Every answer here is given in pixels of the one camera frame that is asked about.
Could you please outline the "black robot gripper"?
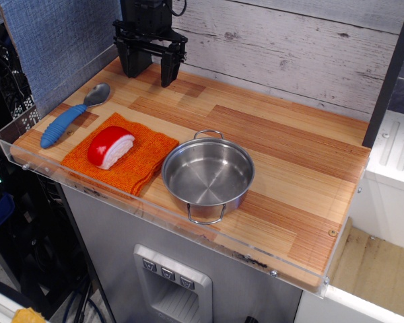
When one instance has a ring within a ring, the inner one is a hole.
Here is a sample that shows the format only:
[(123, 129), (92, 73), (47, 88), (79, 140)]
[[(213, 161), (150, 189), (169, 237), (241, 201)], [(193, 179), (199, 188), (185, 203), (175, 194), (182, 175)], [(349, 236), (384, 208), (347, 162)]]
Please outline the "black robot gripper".
[(152, 64), (152, 55), (161, 57), (161, 84), (168, 87), (178, 76), (186, 59), (187, 38), (172, 29), (172, 18), (182, 16), (172, 1), (121, 1), (122, 19), (113, 22), (114, 43), (127, 77), (137, 77)]

